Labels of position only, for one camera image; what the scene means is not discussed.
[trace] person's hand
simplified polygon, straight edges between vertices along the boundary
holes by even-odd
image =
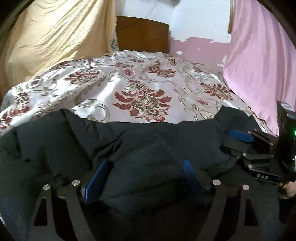
[[[282,190],[279,192],[279,197],[281,199],[289,199],[296,195],[296,182],[288,182],[283,187]]]

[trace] wall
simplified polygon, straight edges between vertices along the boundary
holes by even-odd
[[[171,55],[223,71],[230,0],[117,0],[116,13],[169,24]]]

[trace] white wall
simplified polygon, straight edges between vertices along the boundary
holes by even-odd
[[[230,0],[116,0],[116,14],[155,20],[170,25],[171,36],[230,43],[227,33]]]
[[[230,43],[229,15],[230,0],[181,0],[173,11],[171,36],[180,41],[198,37]]]

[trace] black cloth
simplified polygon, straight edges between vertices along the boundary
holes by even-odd
[[[229,107],[213,119],[179,124],[99,123],[66,109],[51,112],[0,138],[0,213],[15,240],[26,240],[42,187],[68,185],[108,158],[114,168],[100,202],[86,211],[93,230],[106,241],[194,240],[207,209],[188,198],[188,159],[225,185],[249,185],[263,238],[276,240],[284,229],[277,188],[261,185],[220,151],[228,130],[253,128],[259,126],[252,116]]]

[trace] pink curtain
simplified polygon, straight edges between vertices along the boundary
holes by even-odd
[[[296,110],[296,49],[257,0],[237,0],[224,78],[278,134],[276,101]]]

